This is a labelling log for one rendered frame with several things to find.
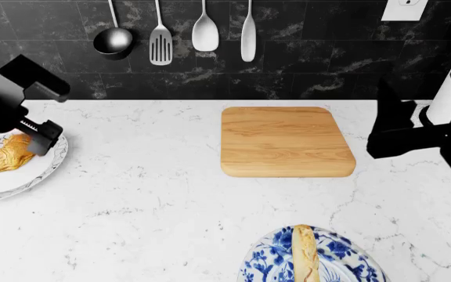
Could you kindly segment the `silver serving spoon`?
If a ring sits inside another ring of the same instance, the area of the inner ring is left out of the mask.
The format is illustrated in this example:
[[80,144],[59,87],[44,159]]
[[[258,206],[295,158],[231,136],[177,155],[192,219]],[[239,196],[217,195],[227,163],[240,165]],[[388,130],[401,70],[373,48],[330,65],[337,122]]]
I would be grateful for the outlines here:
[[211,52],[218,48],[219,34],[215,22],[206,10],[206,0],[201,0],[202,13],[193,25],[192,44],[196,51]]

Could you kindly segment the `white wall outlet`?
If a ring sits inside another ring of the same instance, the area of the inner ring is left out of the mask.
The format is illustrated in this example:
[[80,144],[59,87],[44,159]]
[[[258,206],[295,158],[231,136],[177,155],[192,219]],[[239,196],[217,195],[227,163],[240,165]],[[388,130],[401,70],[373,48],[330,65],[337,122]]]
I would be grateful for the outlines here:
[[388,0],[382,21],[419,21],[428,0]]

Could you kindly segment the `silver slotted spatula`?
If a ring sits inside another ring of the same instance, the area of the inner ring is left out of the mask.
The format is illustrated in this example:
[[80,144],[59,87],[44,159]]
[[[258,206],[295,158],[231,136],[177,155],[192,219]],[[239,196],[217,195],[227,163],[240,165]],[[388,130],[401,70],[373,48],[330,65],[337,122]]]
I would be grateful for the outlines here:
[[154,0],[157,14],[157,26],[150,34],[150,62],[153,65],[169,65],[173,58],[171,32],[163,25],[160,2]]

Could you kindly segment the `golden brown croissant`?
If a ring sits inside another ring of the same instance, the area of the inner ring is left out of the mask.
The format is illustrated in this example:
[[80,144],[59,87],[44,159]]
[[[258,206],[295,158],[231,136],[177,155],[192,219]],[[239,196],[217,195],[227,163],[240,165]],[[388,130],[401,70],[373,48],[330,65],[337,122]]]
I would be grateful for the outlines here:
[[0,148],[0,172],[13,171],[30,161],[35,154],[27,148],[31,137],[26,134],[10,136]]

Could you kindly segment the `wooden cutting board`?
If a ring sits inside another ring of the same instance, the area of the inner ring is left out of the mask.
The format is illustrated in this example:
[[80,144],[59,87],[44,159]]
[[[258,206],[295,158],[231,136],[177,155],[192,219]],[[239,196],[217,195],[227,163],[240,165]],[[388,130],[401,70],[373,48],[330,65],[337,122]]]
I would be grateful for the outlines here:
[[356,161],[322,107],[228,107],[221,169],[242,178],[343,178]]

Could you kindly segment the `silver narrow spatula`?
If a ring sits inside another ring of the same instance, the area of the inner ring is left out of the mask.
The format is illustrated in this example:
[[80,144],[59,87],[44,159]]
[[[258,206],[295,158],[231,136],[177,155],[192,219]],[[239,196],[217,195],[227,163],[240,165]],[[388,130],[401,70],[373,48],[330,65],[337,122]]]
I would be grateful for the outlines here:
[[241,32],[240,53],[244,62],[250,63],[254,60],[256,53],[256,27],[252,16],[252,0],[248,0],[247,16]]

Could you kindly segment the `baguette bread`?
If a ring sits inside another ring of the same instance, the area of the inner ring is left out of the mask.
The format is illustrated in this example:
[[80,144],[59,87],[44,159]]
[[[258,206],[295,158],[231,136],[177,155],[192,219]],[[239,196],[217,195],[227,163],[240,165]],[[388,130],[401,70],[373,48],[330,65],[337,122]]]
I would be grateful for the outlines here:
[[312,228],[296,225],[292,232],[294,282],[320,282],[319,257]]

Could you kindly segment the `blue floral porcelain plate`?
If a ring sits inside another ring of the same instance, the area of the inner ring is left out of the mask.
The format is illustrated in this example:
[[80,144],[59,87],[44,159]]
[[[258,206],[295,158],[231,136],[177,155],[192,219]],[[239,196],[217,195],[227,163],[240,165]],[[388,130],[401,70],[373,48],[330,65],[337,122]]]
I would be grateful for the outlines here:
[[[238,282],[295,282],[291,239],[293,226],[259,239],[240,267]],[[357,244],[340,234],[312,227],[320,282],[391,282],[383,269]]]

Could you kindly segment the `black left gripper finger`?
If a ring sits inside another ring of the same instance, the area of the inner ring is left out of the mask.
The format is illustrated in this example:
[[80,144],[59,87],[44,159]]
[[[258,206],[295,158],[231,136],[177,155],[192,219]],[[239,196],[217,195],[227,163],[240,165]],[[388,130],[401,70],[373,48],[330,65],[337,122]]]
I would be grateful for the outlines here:
[[45,156],[56,145],[63,133],[63,128],[53,121],[37,124],[27,118],[19,123],[19,130],[31,138],[27,150],[40,157]]

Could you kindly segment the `silver metal ladle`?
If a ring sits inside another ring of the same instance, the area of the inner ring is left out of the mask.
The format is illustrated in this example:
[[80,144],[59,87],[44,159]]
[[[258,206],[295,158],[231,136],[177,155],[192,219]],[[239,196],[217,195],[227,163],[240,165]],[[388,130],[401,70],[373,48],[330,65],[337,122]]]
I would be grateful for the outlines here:
[[99,32],[93,40],[93,47],[107,60],[122,60],[132,50],[133,36],[129,30],[119,27],[113,0],[107,1],[114,26]]

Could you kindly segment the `white plate black crackle rim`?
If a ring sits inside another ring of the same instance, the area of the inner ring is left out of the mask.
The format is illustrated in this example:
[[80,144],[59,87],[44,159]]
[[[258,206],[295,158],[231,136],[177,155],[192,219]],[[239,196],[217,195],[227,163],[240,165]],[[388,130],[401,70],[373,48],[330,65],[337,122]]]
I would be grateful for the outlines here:
[[0,200],[29,190],[45,180],[62,164],[67,151],[67,139],[61,135],[45,156],[33,157],[16,170],[0,172]]

